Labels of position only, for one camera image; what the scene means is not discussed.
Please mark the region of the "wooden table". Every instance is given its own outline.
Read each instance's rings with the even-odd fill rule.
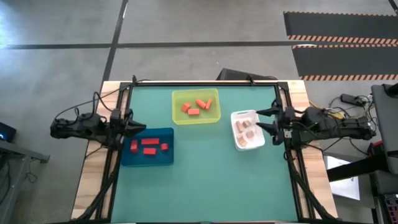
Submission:
[[[197,81],[197,82],[217,82],[217,81]],[[288,82],[290,99],[292,101],[293,107],[296,110],[303,111],[310,106],[308,102],[307,92],[305,90],[304,81],[279,80],[275,82]],[[121,82],[119,81],[104,82],[104,85],[101,90],[101,96],[106,95],[111,91],[117,90],[120,86],[120,83]],[[110,109],[113,109],[116,107],[117,98],[118,98],[118,92],[103,98],[103,101]],[[122,111],[124,111],[124,105],[126,105],[126,99],[127,95],[124,96],[123,98]],[[110,112],[106,110],[104,106],[101,104],[98,105],[97,113],[107,118],[110,115]],[[311,142],[311,145],[320,147],[319,143],[317,143],[316,141]],[[88,154],[99,147],[100,147],[99,143],[90,141],[86,153]],[[79,217],[85,211],[87,206],[90,205],[90,203],[95,198],[96,194],[99,192],[103,171],[104,171],[106,151],[107,149],[100,149],[98,152],[92,154],[90,157],[88,157],[85,160],[83,164],[83,170],[81,172],[80,183],[76,193],[76,199],[75,199],[75,204],[73,206],[71,218]],[[326,208],[326,210],[334,217],[337,217],[335,202],[331,194],[330,184],[328,176],[326,174],[326,168],[325,168],[325,163],[323,161],[322,153],[319,150],[311,147],[303,149],[302,152],[303,152],[304,164],[311,191],[314,193],[319,202]],[[109,202],[110,192],[111,189],[108,190],[108,193],[105,197],[106,203],[103,207],[103,214],[107,214],[108,212],[108,204],[109,204],[108,202]],[[303,215],[304,217],[308,217],[307,204],[301,189],[299,190],[299,194],[300,194],[300,202],[302,204],[302,209],[303,209]]]

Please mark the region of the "black rubber mat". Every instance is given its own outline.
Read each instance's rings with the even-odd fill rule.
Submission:
[[[396,44],[295,45],[292,50],[302,80],[398,80]]]
[[[291,40],[317,40],[355,44],[395,44],[396,15],[284,12]]]

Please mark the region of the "green mat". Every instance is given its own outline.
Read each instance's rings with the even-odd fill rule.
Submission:
[[[221,119],[178,126],[172,121],[172,92],[213,86],[141,86],[132,90],[134,120],[148,128],[174,128],[174,164],[123,167],[112,222],[297,221],[284,146],[238,152],[231,113],[270,107],[272,86],[218,86]],[[273,118],[261,116],[262,122]]]

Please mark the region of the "blue tray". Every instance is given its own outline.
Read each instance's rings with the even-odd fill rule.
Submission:
[[[143,146],[141,139],[145,138],[159,138],[160,144],[167,143],[169,150],[160,150],[160,144],[156,146]],[[130,151],[132,140],[138,141],[138,153]],[[156,155],[144,155],[145,147],[156,148]],[[164,166],[171,165],[174,162],[174,130],[172,128],[152,128],[145,129],[143,132],[138,133],[133,138],[126,138],[124,141],[124,148],[122,153],[121,164],[127,167],[137,166]]]

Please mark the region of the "yellow translucent bin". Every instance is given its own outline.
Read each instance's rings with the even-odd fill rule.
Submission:
[[[203,100],[207,103],[212,100],[210,109],[204,110],[200,108],[196,100]],[[184,103],[189,103],[191,109],[199,108],[199,115],[191,115],[182,111]],[[202,90],[179,90],[172,93],[172,117],[177,125],[184,124],[206,124],[215,123],[221,118],[220,101],[218,99],[218,90],[215,88]]]

